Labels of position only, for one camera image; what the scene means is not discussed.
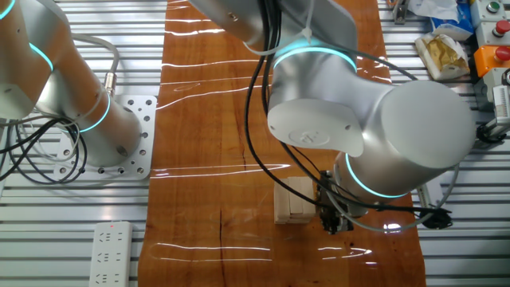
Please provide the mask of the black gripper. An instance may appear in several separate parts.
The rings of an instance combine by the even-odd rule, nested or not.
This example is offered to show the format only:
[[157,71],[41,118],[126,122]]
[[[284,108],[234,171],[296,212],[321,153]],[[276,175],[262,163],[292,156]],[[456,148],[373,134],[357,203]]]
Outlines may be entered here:
[[334,188],[332,173],[326,170],[320,171],[319,181],[316,184],[316,200],[320,205],[316,209],[320,214],[320,223],[323,229],[328,234],[353,231],[352,222],[335,207],[336,203],[344,211],[347,210],[346,204],[336,196],[337,192]]

